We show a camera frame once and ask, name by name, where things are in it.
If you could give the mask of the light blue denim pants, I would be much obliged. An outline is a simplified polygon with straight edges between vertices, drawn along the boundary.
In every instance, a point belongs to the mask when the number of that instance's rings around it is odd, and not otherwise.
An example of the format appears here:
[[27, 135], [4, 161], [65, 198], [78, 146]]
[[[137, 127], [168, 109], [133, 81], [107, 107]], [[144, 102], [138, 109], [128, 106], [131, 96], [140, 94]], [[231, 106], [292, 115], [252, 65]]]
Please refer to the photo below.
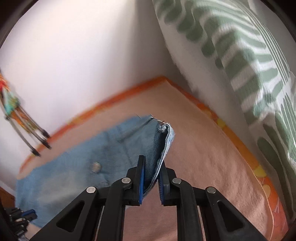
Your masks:
[[18, 180], [15, 205], [36, 211], [34, 225], [43, 227], [86, 188], [109, 187], [125, 177], [139, 156], [145, 157], [143, 193], [148, 194], [174, 135], [170, 124], [150, 115], [131, 117]]

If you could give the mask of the orange floral mattress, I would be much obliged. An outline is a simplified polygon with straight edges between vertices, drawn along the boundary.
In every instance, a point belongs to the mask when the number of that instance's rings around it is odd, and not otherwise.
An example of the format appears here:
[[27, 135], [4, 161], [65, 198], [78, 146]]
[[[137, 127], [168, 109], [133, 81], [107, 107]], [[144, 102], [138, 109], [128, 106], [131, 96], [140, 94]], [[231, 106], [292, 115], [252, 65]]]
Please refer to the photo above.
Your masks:
[[270, 240], [288, 230], [285, 212], [267, 173], [239, 137], [215, 112], [165, 77], [159, 77], [97, 104], [50, 138], [52, 149], [28, 157], [21, 180], [39, 166], [99, 132], [134, 115], [168, 121], [176, 135], [165, 164], [196, 187], [214, 184]]

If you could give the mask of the folded metal tripod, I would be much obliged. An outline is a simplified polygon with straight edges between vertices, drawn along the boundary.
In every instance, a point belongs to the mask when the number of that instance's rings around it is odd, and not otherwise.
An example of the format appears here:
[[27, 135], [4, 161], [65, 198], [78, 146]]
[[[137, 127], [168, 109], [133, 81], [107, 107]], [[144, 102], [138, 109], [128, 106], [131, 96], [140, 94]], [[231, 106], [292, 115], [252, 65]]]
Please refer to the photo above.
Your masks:
[[50, 138], [50, 135], [48, 134], [48, 132], [46, 131], [46, 133], [42, 134], [39, 130], [32, 130], [27, 124], [26, 126], [29, 128], [30, 133], [27, 133], [21, 126], [19, 126], [15, 120], [8, 120], [6, 119], [10, 125], [12, 126], [12, 128], [16, 131], [16, 133], [18, 134], [18, 136], [22, 139], [22, 141], [30, 148], [30, 151], [32, 152], [32, 154], [34, 156], [41, 156], [39, 151], [27, 140], [27, 136], [30, 136], [32, 138], [35, 138], [37, 141], [39, 141], [44, 147], [46, 147], [47, 149], [51, 149], [50, 144], [48, 143], [48, 139]]

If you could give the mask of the colourful fabric on tripod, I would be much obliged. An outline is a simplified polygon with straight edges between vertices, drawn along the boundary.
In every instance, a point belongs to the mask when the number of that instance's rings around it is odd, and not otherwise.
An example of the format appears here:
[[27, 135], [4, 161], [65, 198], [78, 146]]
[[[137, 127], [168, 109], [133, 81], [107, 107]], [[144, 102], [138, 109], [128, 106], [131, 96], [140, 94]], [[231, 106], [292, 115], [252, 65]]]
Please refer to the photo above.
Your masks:
[[9, 83], [1, 74], [1, 104], [4, 107], [4, 114], [6, 119], [15, 120], [16, 123], [21, 126], [27, 133], [30, 133], [29, 128], [32, 130], [39, 130], [42, 134], [46, 131], [41, 128], [30, 116], [29, 114], [21, 107], [20, 100], [14, 95], [10, 90]]

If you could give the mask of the green white patterned pillow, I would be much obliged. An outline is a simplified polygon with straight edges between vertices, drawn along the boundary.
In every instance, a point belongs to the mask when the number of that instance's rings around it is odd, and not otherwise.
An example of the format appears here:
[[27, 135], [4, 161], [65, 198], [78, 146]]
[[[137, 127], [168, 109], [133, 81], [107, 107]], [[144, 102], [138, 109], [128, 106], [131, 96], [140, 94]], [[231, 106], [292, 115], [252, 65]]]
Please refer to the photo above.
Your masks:
[[295, 220], [295, 77], [276, 39], [241, 1], [153, 1], [169, 53], [258, 157]]

